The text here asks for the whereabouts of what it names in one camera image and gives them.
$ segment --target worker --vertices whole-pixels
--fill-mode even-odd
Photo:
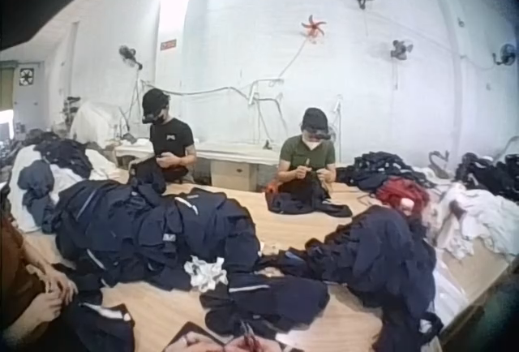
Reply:
[[[0,190],[2,224],[2,344],[0,349],[87,351],[60,317],[77,287],[14,227],[7,195]]]
[[[290,137],[281,148],[277,180],[304,179],[315,171],[323,185],[335,182],[335,148],[330,140],[326,114],[315,107],[302,117],[301,135]]]
[[[265,340],[255,336],[258,352],[281,352],[281,347],[276,341]],[[250,352],[243,337],[232,340],[225,347],[219,346],[209,337],[190,332],[174,344],[168,346],[165,352]]]
[[[149,139],[153,154],[133,161],[155,158],[166,182],[194,182],[189,167],[196,163],[195,141],[189,125],[169,114],[169,96],[152,88],[143,96],[143,123],[151,123]]]

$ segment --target green t-shirt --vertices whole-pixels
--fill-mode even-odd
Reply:
[[[335,164],[335,148],[333,142],[324,140],[321,145],[311,151],[302,141],[300,135],[290,137],[281,147],[280,159],[290,162],[290,169],[295,170],[300,165],[308,165],[313,170],[326,168]]]

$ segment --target desk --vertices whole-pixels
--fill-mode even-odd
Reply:
[[[169,185],[167,193],[178,194],[189,191],[193,185]],[[281,248],[302,248],[312,237],[322,239],[339,224],[349,218],[333,218],[322,213],[302,216],[285,216],[269,212],[264,195],[259,193],[222,190],[205,187],[210,191],[224,191],[249,209],[256,224],[261,241]],[[334,192],[334,201],[346,203],[354,214],[365,210],[366,206],[357,200],[358,193]],[[33,233],[27,240],[37,247],[51,262],[60,261],[60,255],[51,236]],[[476,246],[473,257],[462,262],[448,262],[453,275],[460,282],[473,302],[506,267],[506,262],[491,254],[481,246]],[[103,289],[104,304],[114,306],[125,303],[135,320],[135,342],[138,352],[160,352],[177,331],[192,321],[204,326],[204,309],[196,292],[163,291],[148,283],[119,283],[112,289]],[[294,330],[279,335],[279,341],[301,348],[306,352],[366,352],[371,350],[373,337],[381,328],[380,311],[369,310],[347,289],[330,286],[330,303],[324,313],[308,329]]]

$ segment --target black cap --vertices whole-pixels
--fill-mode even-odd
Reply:
[[[169,103],[169,97],[159,90],[152,88],[143,96],[143,114],[144,117],[156,117],[161,113],[162,109]]]
[[[330,138],[326,114],[316,107],[310,107],[305,111],[305,115],[302,116],[301,130],[308,131],[319,139],[328,140]]]

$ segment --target red sign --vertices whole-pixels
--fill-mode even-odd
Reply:
[[[171,49],[177,47],[177,39],[161,42],[161,50]]]

